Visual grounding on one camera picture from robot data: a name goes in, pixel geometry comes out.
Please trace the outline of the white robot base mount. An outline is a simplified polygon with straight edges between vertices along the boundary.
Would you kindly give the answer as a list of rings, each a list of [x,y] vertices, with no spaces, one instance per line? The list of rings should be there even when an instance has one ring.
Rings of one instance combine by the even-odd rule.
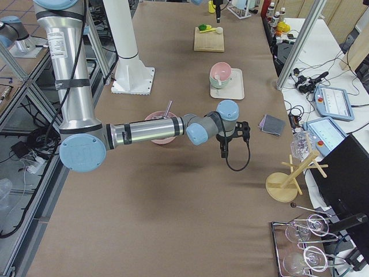
[[[139,58],[129,2],[105,0],[103,3],[118,55],[112,92],[149,95],[155,68],[146,67]]]

